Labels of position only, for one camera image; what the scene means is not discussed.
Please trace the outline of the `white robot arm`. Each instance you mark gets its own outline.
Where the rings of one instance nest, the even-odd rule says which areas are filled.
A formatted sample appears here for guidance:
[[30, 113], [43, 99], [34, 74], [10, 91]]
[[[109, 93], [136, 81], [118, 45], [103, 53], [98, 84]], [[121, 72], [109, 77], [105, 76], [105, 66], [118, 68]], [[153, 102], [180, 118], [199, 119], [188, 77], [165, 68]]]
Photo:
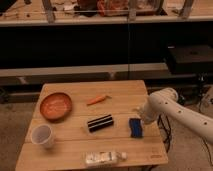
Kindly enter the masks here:
[[151, 124], [161, 114], [170, 116], [192, 132], [213, 144], [213, 118], [188, 109], [178, 103], [178, 93], [173, 88], [152, 92], [145, 103], [135, 111], [144, 124]]

